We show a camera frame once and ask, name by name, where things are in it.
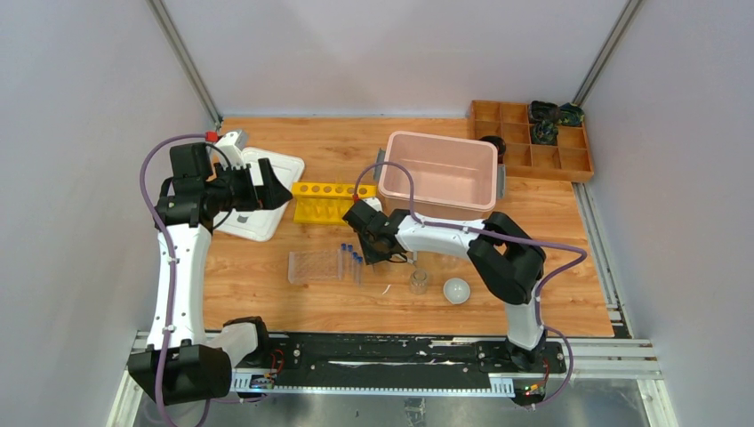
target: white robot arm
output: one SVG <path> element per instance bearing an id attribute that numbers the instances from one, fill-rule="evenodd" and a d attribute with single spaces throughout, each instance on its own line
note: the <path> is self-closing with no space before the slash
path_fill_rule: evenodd
<path id="1" fill-rule="evenodd" d="M 244 165 L 240 149 L 245 134 L 226 133 L 215 145 L 226 165 L 215 164 L 215 178 L 203 142 L 172 147 L 173 177 L 165 181 L 156 205 L 160 219 L 170 234 L 175 260 L 171 259 L 165 236 L 158 232 L 160 275 L 157 305 L 147 339 L 147 350 L 132 354 L 128 371 L 134 381 L 155 398 L 157 360 L 161 350 L 168 352 L 162 384 L 166 405 L 220 398 L 228 394 L 232 368 L 268 340 L 260 318 L 228 322 L 210 342 L 206 342 L 203 292 L 207 251 L 213 233 L 213 219 L 219 212 L 251 212 L 278 209 L 293 198 L 275 176 L 267 159 L 259 161 L 261 185 L 254 185 L 251 166 Z M 172 184 L 174 194 L 167 190 Z M 172 323 L 166 325 L 169 309 L 171 263 L 175 262 Z M 169 341 L 163 348 L 164 330 Z"/>
<path id="2" fill-rule="evenodd" d="M 505 243 L 479 235 L 470 229 L 490 230 L 515 238 L 530 239 L 508 215 L 494 212 L 486 220 L 436 220 L 397 209 L 390 217 L 358 200 L 343 216 L 358 234 L 367 264 L 383 262 L 395 254 L 435 252 L 471 261 L 487 289 L 501 299 L 508 317 L 506 347 L 512 361 L 522 370 L 540 357 L 546 334 L 539 320 L 535 290 L 542 277 L 545 253 L 538 246 Z M 424 223 L 442 222 L 450 227 Z"/>

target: white bowl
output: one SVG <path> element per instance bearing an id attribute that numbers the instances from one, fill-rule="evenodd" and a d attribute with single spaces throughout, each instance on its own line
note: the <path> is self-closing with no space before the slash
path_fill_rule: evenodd
<path id="1" fill-rule="evenodd" d="M 461 278 L 450 278 L 443 286 L 445 298 L 453 304 L 463 304 L 471 296 L 471 288 L 466 280 Z"/>

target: wooden table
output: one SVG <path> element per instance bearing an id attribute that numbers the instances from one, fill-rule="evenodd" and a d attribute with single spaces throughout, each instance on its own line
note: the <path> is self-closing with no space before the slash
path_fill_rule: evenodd
<path id="1" fill-rule="evenodd" d="M 351 182 L 370 165 L 396 130 L 467 137 L 465 119 L 438 118 L 227 118 L 223 131 L 244 129 L 249 145 L 301 157 L 302 181 Z M 365 183 L 373 183 L 371 178 Z M 221 328 L 232 318 L 261 316 L 272 331 L 373 332 L 391 334 L 505 334 L 502 303 L 486 289 L 470 262 L 439 268 L 437 255 L 420 254 L 430 275 L 429 290 L 408 290 L 410 265 L 367 267 L 361 288 L 350 279 L 295 286 L 287 280 L 290 251 L 335 249 L 356 243 L 345 226 L 296 224 L 295 202 L 268 242 L 222 232 L 214 234 L 205 273 L 205 324 Z M 508 178 L 496 210 L 510 215 L 533 238 L 589 250 L 582 219 L 568 182 Z M 547 271 L 573 254 L 547 250 Z M 453 306 L 442 292 L 448 278 L 461 277 L 471 297 Z M 387 285 L 392 285 L 384 293 Z M 553 279 L 542 294 L 544 321 L 569 335 L 612 336 L 594 264 Z"/>

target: small glass jar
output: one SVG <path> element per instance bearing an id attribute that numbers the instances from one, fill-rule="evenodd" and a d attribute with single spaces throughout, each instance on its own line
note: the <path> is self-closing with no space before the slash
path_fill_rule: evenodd
<path id="1" fill-rule="evenodd" d="M 426 270 L 416 269 L 411 273 L 408 289 L 412 294 L 421 295 L 427 292 L 429 273 Z"/>

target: clear plastic container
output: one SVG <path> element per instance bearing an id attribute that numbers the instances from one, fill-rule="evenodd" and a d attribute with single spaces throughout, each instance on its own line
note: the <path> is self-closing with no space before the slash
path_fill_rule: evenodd
<path id="1" fill-rule="evenodd" d="M 497 202 L 497 152 L 489 142 L 398 131 L 390 135 L 385 160 L 411 173 L 419 214 L 476 220 Z M 408 178 L 396 167 L 382 167 L 378 190 L 386 212 L 408 208 Z"/>
<path id="2" fill-rule="evenodd" d="M 411 273 L 408 280 L 408 289 L 412 294 L 425 294 L 429 285 L 429 273 L 426 270 L 416 269 Z"/>
<path id="3" fill-rule="evenodd" d="M 342 280 L 344 255 L 332 251 L 288 253 L 288 282 L 303 285 L 313 281 Z"/>

